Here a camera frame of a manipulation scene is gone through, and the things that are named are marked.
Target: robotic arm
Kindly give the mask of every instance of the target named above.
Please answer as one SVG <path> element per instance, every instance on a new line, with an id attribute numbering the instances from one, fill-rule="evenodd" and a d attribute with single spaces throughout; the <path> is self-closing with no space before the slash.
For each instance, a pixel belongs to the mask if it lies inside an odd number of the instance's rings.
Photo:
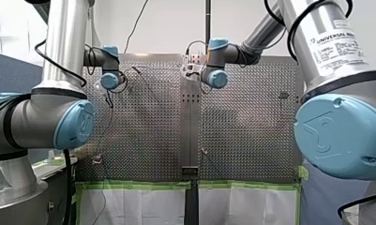
<path id="1" fill-rule="evenodd" d="M 82 90 L 83 66 L 102 67 L 101 84 L 108 90 L 124 81 L 115 47 L 84 50 L 93 4 L 51 1 L 41 83 L 31 94 L 0 95 L 0 224 L 47 224 L 47 185 L 37 181 L 27 149 L 72 149 L 87 142 L 94 108 Z"/>
<path id="2" fill-rule="evenodd" d="M 302 154 L 332 176 L 376 180 L 376 68 L 366 62 L 341 7 L 328 0 L 278 0 L 272 10 L 290 33 L 307 87 L 294 123 Z M 224 87 L 225 64 L 257 64 L 282 29 L 268 15 L 241 45 L 211 39 L 202 82 Z"/>

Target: white wall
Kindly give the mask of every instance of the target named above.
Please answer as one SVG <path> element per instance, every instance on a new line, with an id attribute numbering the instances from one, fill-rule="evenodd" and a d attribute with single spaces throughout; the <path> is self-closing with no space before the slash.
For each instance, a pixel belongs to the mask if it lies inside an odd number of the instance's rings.
<path id="1" fill-rule="evenodd" d="M 0 1 L 0 53 L 40 65 L 34 46 L 47 35 L 47 26 L 23 0 Z"/>
<path id="2" fill-rule="evenodd" d="M 123 51 L 143 2 L 97 1 L 95 25 L 101 43 L 116 45 Z M 149 0 L 128 52 L 182 53 L 192 40 L 204 40 L 204 7 L 205 0 Z M 212 37 L 240 43 L 265 13 L 263 0 L 213 0 Z M 376 66 L 376 0 L 354 0 L 351 25 L 368 61 Z M 288 55 L 286 38 L 264 54 Z"/>

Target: wire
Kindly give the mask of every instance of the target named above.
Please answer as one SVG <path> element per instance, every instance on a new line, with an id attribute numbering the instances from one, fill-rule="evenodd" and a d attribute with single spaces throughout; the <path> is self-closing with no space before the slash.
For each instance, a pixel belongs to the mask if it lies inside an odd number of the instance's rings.
<path id="1" fill-rule="evenodd" d="M 293 38 L 295 37 L 295 33 L 296 33 L 296 30 L 298 29 L 300 23 L 310 14 L 311 11 L 313 11 L 315 8 L 318 8 L 320 7 L 325 1 L 327 0 L 318 0 L 316 2 L 313 2 L 311 3 L 296 19 L 295 21 L 293 22 L 291 28 L 290 28 L 290 32 L 287 36 L 287 48 L 288 48 L 288 52 L 291 56 L 291 58 L 295 61 L 298 61 L 297 60 L 297 57 L 295 55 L 295 52 L 293 51 Z M 347 4 L 348 4 L 348 10 L 345 14 L 346 18 L 349 18 L 349 16 L 352 14 L 352 11 L 353 11 L 353 1 L 352 0 L 346 0 Z M 278 23 L 282 24 L 283 26 L 285 26 L 285 23 L 284 21 L 277 17 L 275 15 L 275 13 L 273 13 L 272 9 L 269 7 L 269 2 L 268 0 L 264 0 L 264 5 L 266 7 L 266 10 L 267 10 L 267 13 L 269 13 L 269 15 L 275 20 L 277 21 Z"/>
<path id="2" fill-rule="evenodd" d="M 192 42 L 189 43 L 187 49 L 185 50 L 185 55 L 190 55 L 190 47 L 196 43 L 202 43 L 203 45 L 208 46 L 207 43 L 205 43 L 205 41 L 203 40 L 193 40 Z"/>
<path id="3" fill-rule="evenodd" d="M 3 98 L 3 99 L 0 100 L 0 112 L 14 102 L 21 102 L 21 101 L 27 100 L 29 98 L 30 98 L 30 94 L 23 94 L 23 95 Z"/>
<path id="4" fill-rule="evenodd" d="M 369 196 L 367 198 L 363 198 L 363 199 L 360 199 L 360 200 L 356 200 L 356 201 L 353 201 L 353 202 L 349 202 L 347 204 L 344 204 L 342 205 L 339 209 L 338 209 L 338 215 L 340 218 L 342 218 L 342 212 L 347 209 L 347 208 L 350 208 L 352 206 L 355 206 L 355 205 L 358 205 L 358 204 L 361 204 L 361 203 L 368 203 L 368 202 L 371 202 L 371 201 L 375 201 L 376 200 L 376 195 L 373 195 L 373 196 Z"/>
<path id="5" fill-rule="evenodd" d="M 275 47 L 277 44 L 279 44 L 283 40 L 283 38 L 284 38 L 284 36 L 285 36 L 286 33 L 287 33 L 287 28 L 284 29 L 283 33 L 278 38 L 278 40 L 275 41 L 275 43 L 273 43 L 271 45 L 268 45 L 266 47 L 258 48 L 258 49 L 254 49 L 254 50 L 256 50 L 256 51 L 263 51 L 263 50 L 268 50 L 268 49 L 271 49 L 271 48 Z"/>
<path id="6" fill-rule="evenodd" d="M 94 72 L 95 72 L 96 64 L 97 64 L 97 55 L 94 52 L 94 48 L 92 48 L 88 44 L 85 44 L 85 46 L 88 47 L 88 55 L 87 55 L 88 56 L 88 63 L 90 65 L 90 67 L 93 67 L 92 70 L 89 70 L 89 67 L 88 67 L 87 72 L 88 72 L 89 75 L 93 75 Z M 92 53 L 92 56 L 94 58 L 94 62 L 92 62 L 92 60 L 91 60 L 91 53 Z"/>
<path id="7" fill-rule="evenodd" d="M 129 34 L 129 36 L 127 38 L 127 44 L 126 44 L 126 48 L 124 49 L 124 53 L 127 53 L 129 39 L 134 35 L 135 29 L 137 28 L 137 25 L 138 25 L 138 21 L 141 18 L 142 14 L 143 14 L 143 11 L 144 11 L 144 8 L 146 7 L 146 4 L 147 4 L 148 1 L 149 0 L 144 1 L 143 7 L 141 9 L 141 12 L 139 13 L 139 16 L 138 16 L 138 18 L 137 18 L 137 20 L 136 20 L 136 22 L 134 24 L 134 28 L 132 29 L 131 34 Z"/>
<path id="8" fill-rule="evenodd" d="M 66 162 L 66 170 L 67 170 L 67 197 L 66 197 L 66 210 L 65 210 L 65 216 L 63 220 L 63 225 L 68 225 L 68 221 L 70 219 L 70 213 L 71 213 L 71 183 L 72 183 L 72 176 L 71 176 L 71 161 L 70 161 L 70 152 L 68 149 L 64 149 L 64 155 L 65 155 L 65 162 Z"/>
<path id="9" fill-rule="evenodd" d="M 267 10 L 267 13 L 269 13 L 269 15 L 275 20 L 277 21 L 279 24 L 285 26 L 284 24 L 284 21 L 282 18 L 279 18 L 273 11 L 272 11 L 272 8 L 269 6 L 269 0 L 264 0 L 264 7 L 266 8 Z"/>
<path id="10" fill-rule="evenodd" d="M 93 223 L 92 225 L 95 225 L 95 224 L 98 222 L 98 219 L 100 218 L 100 216 L 102 215 L 102 213 L 103 213 L 103 212 L 105 211 L 105 209 L 106 209 L 106 204 L 108 203 L 108 201 L 107 201 L 107 199 L 106 199 L 105 193 L 103 192 L 104 189 L 105 189 L 105 181 L 103 181 L 103 183 L 102 183 L 102 191 L 101 191 L 101 194 L 102 194 L 102 197 L 103 197 L 103 201 L 104 201 L 104 203 L 103 203 L 103 207 L 102 207 L 102 209 L 100 210 L 98 216 L 95 218 L 94 223 Z"/>
<path id="11" fill-rule="evenodd" d="M 124 87 L 120 91 L 109 90 L 111 93 L 116 94 L 116 95 L 124 92 L 127 89 L 127 87 L 128 87 L 128 78 L 127 78 L 126 74 L 124 74 L 120 70 L 119 70 L 119 72 L 121 74 L 121 77 L 124 77 Z"/>
<path id="12" fill-rule="evenodd" d="M 109 90 L 106 90 L 106 95 L 107 95 L 107 97 L 105 98 L 106 103 L 108 103 L 111 109 L 114 108 L 113 101 L 111 98 L 111 93 L 109 92 Z"/>
<path id="13" fill-rule="evenodd" d="M 114 108 L 113 107 L 110 107 L 110 119 L 109 119 L 109 122 L 108 122 L 108 125 L 102 130 L 102 132 L 100 133 L 100 137 L 98 139 L 98 144 L 97 144 L 97 148 L 95 150 L 95 152 L 97 153 L 98 152 L 98 149 L 100 147 L 100 144 L 101 144 L 101 141 L 102 139 L 106 136 L 106 132 L 108 131 L 108 129 L 111 127 L 112 125 L 112 122 L 113 122 L 113 115 L 114 115 Z M 102 165 L 103 167 L 105 167 L 104 165 L 104 161 L 103 161 L 103 156 L 102 156 Z M 94 223 L 92 225 L 95 225 L 98 221 L 98 219 L 100 218 L 100 216 L 102 215 L 102 213 L 105 211 L 105 208 L 106 208 L 106 204 L 107 204 L 107 200 L 106 200 L 106 196 L 105 196 L 105 193 L 103 192 L 104 189 L 105 189 L 105 180 L 107 178 L 105 177 L 104 181 L 103 181 L 103 186 L 102 186 L 102 197 L 103 197 L 103 201 L 104 201 L 104 204 L 103 204 L 103 207 L 102 209 L 100 210 L 98 216 L 95 218 L 94 220 Z"/>
<path id="14" fill-rule="evenodd" d="M 238 55 L 237 55 L 237 58 L 236 58 L 235 63 L 238 62 L 238 60 L 240 59 L 240 55 L 241 55 L 241 57 L 242 57 L 243 60 L 244 60 L 244 64 L 239 64 L 239 66 L 240 66 L 241 68 L 245 68 L 246 65 L 248 64 L 248 60 L 247 60 L 246 55 L 244 54 L 243 50 L 240 48 L 240 46 L 238 46 L 238 45 L 236 45 L 236 44 L 230 44 L 230 45 L 234 46 L 234 47 L 237 49 L 237 52 L 238 52 Z"/>
<path id="15" fill-rule="evenodd" d="M 295 61 L 298 61 L 295 52 L 293 51 L 293 38 L 295 37 L 296 30 L 299 27 L 299 24 L 310 14 L 311 11 L 313 11 L 315 8 L 320 7 L 325 1 L 327 0 L 319 0 L 317 2 L 313 2 L 310 4 L 302 13 L 299 15 L 295 21 L 293 22 L 293 25 L 290 28 L 290 32 L 287 36 L 287 48 L 288 52 L 291 56 L 291 58 Z M 353 2 L 352 0 L 346 0 L 348 3 L 348 11 L 346 12 L 346 18 L 349 18 L 349 16 L 352 13 L 353 10 Z"/>
<path id="16" fill-rule="evenodd" d="M 50 62 L 51 64 L 53 64 L 54 66 L 56 66 L 57 68 L 61 69 L 63 72 L 67 73 L 67 74 L 70 74 L 71 76 L 79 79 L 80 81 L 82 81 L 82 87 L 86 86 L 87 85 L 87 80 L 80 76 L 79 74 L 73 72 L 73 71 L 70 71 L 64 67 L 62 67 L 61 65 L 59 65 L 58 63 L 56 63 L 55 61 L 53 61 L 50 57 L 48 57 L 47 55 L 45 55 L 43 52 L 41 52 L 38 48 L 41 47 L 43 44 L 45 44 L 45 41 L 47 41 L 47 39 L 44 39 L 43 41 L 41 41 L 38 45 L 35 46 L 35 51 L 36 53 L 38 53 L 41 57 L 43 57 L 45 60 L 47 60 L 48 62 Z"/>

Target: perforated metal panel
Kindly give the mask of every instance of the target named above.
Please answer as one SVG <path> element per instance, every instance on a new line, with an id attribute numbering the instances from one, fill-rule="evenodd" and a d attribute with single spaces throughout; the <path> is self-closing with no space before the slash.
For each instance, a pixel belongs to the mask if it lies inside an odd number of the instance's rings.
<path id="1" fill-rule="evenodd" d="M 200 178 L 293 182 L 300 164 L 293 137 L 298 66 L 264 57 L 226 70 L 227 87 L 202 100 Z"/>
<path id="2" fill-rule="evenodd" d="M 180 181 L 182 164 L 194 164 L 197 151 L 201 179 L 291 183 L 296 178 L 300 154 L 294 145 L 293 117 L 302 82 L 295 62 L 264 57 L 257 66 L 227 66 L 227 87 L 203 95 L 180 77 L 180 55 L 121 57 L 128 88 L 114 96 L 113 121 L 100 141 L 111 111 L 93 85 L 100 70 L 93 76 L 85 73 L 96 125 L 83 149 L 78 180 Z M 190 126 L 182 126 L 187 120 Z M 199 143 L 197 151 L 194 143 Z M 103 163 L 93 164 L 97 155 Z"/>
<path id="3" fill-rule="evenodd" d="M 79 180 L 180 180 L 179 68 L 180 55 L 121 56 L 128 88 L 113 95 L 113 121 L 100 141 L 111 111 L 92 85 L 99 69 L 88 76 L 86 92 L 95 105 L 94 135 L 84 147 L 86 158 L 77 170 Z M 131 67 L 136 67 L 139 74 Z M 93 164 L 101 154 L 103 162 Z"/>

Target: blue joint cap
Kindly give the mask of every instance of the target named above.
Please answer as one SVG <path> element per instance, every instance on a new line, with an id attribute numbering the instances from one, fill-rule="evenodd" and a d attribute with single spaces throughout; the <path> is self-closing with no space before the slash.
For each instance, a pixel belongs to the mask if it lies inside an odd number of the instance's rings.
<path id="1" fill-rule="evenodd" d="M 88 141 L 94 126 L 94 107 L 88 100 L 76 101 L 64 113 L 53 135 L 56 149 L 80 147 Z"/>
<path id="2" fill-rule="evenodd" d="M 213 88 L 220 89 L 228 83 L 228 74 L 222 70 L 217 69 L 208 74 L 207 84 Z"/>
<path id="3" fill-rule="evenodd" d="M 208 44 L 208 50 L 213 51 L 213 50 L 218 50 L 225 48 L 228 46 L 229 40 L 227 38 L 211 38 L 210 42 Z"/>
<path id="4" fill-rule="evenodd" d="M 104 45 L 102 46 L 102 50 L 106 53 L 111 54 L 112 56 L 118 58 L 118 49 L 115 46 L 112 45 Z"/>
<path id="5" fill-rule="evenodd" d="M 376 108 L 325 94 L 306 102 L 295 119 L 298 147 L 315 167 L 337 178 L 376 180 Z"/>
<path id="6" fill-rule="evenodd" d="M 100 78 L 100 84 L 107 90 L 113 90 L 120 85 L 120 78 L 113 73 L 107 72 Z"/>

